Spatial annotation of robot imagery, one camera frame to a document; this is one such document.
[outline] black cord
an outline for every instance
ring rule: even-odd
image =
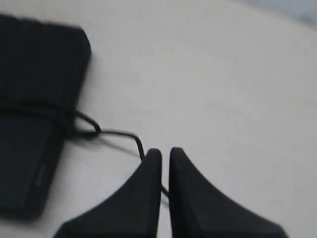
[[[125,131],[118,131],[118,130],[104,130],[98,125],[98,123],[87,116],[86,114],[79,112],[77,110],[70,110],[64,107],[60,107],[51,103],[45,102],[38,102],[38,101],[27,101],[27,102],[19,102],[19,103],[8,103],[8,102],[1,102],[0,101],[0,114],[1,113],[15,113],[15,114],[22,114],[31,117],[38,117],[41,119],[47,119],[52,123],[58,125],[62,128],[62,130],[66,133],[65,136],[68,138],[83,138],[83,139],[95,139],[101,135],[113,135],[113,136],[121,136],[121,137],[129,137],[133,139],[138,147],[139,155],[141,161],[144,160],[145,154],[142,142],[140,138],[132,133],[125,132]],[[94,129],[93,130],[86,130],[80,129],[74,126],[74,123],[71,125],[65,122],[64,119],[59,119],[58,116],[52,115],[52,110],[56,112],[62,112],[68,117],[70,117],[73,121],[73,118],[79,118],[86,123],[90,124]],[[162,193],[168,197],[167,189],[161,184],[161,191]]]

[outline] black object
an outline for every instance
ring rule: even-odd
[[[108,200],[64,223],[54,238],[155,238],[161,153],[148,151],[131,178]],[[283,228],[233,202],[211,185],[181,148],[170,153],[169,209],[173,238],[287,238]]]
[[[64,223],[54,238],[155,238],[162,157],[148,151],[131,178],[109,199]]]
[[[0,105],[75,109],[91,54],[82,29],[0,15],[0,52]],[[34,110],[73,124],[73,115],[54,108]],[[0,213],[33,219],[43,210],[65,131],[47,119],[0,112]]]
[[[171,150],[169,169],[174,238],[287,238],[279,225],[246,210],[217,190],[181,148]]]

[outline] white table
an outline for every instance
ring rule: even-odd
[[[79,109],[159,148],[165,185],[181,146],[229,197],[292,238],[317,236],[316,30],[226,0],[2,0],[0,10],[85,29],[93,58]],[[41,219],[1,220],[0,237],[51,238],[138,165],[122,150],[68,142]],[[165,206],[158,237],[171,237]]]

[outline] pointed black tip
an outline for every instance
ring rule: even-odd
[[[287,238],[284,230],[210,184],[183,149],[173,148],[169,207],[174,238]]]
[[[151,149],[130,179],[109,199],[64,223],[55,238],[155,238],[162,156]]]

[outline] black pouch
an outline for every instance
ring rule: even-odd
[[[0,102],[40,101],[75,109],[91,55],[81,28],[0,15]],[[50,117],[74,121],[54,109]],[[1,110],[0,213],[38,217],[65,140],[52,121]]]

